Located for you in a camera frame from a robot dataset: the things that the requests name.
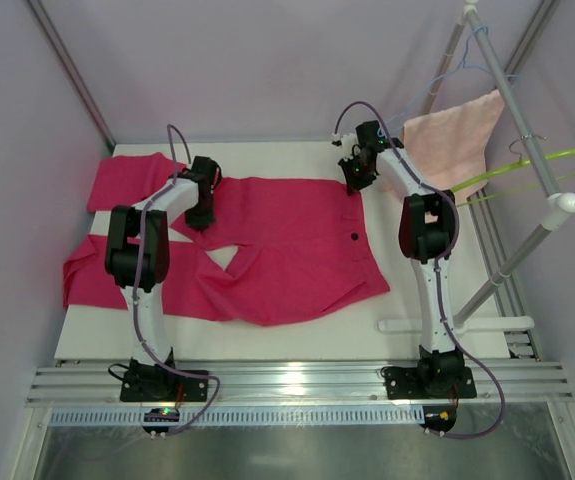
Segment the pink trousers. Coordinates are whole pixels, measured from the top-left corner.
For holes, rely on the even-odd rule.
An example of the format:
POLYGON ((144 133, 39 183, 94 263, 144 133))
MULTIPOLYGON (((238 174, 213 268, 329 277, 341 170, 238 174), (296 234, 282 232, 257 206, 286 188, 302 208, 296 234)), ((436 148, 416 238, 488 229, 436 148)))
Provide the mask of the pink trousers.
POLYGON ((384 294, 362 199, 314 179, 226 178, 215 222, 173 224, 163 285, 168 315, 243 320, 264 327, 314 320, 384 294))

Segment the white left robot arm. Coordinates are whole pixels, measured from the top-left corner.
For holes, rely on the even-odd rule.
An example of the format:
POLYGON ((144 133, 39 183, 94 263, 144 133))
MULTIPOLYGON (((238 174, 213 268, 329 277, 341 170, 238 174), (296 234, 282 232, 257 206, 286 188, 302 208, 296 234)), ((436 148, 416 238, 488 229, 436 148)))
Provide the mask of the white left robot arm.
POLYGON ((124 401, 168 401, 185 378, 208 377, 177 371, 164 323, 162 287, 171 264, 169 226, 181 216, 193 230, 211 226, 221 179, 216 161, 197 156, 189 167, 175 168, 152 195, 110 213, 104 266, 121 290, 135 337, 122 380, 124 401))

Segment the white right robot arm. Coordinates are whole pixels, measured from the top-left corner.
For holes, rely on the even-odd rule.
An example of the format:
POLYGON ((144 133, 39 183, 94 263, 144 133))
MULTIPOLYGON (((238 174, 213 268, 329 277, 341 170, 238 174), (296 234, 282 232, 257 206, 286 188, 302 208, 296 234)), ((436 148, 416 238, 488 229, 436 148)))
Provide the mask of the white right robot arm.
POLYGON ((375 121, 365 122, 354 134, 335 133, 332 144, 343 152, 338 165, 348 194, 382 177, 402 201, 398 242, 416 278, 422 330, 416 366, 393 367, 390 385, 403 399, 447 398, 465 376, 448 291, 449 260, 459 233, 454 195, 431 185, 400 140, 383 140, 377 130, 375 121))

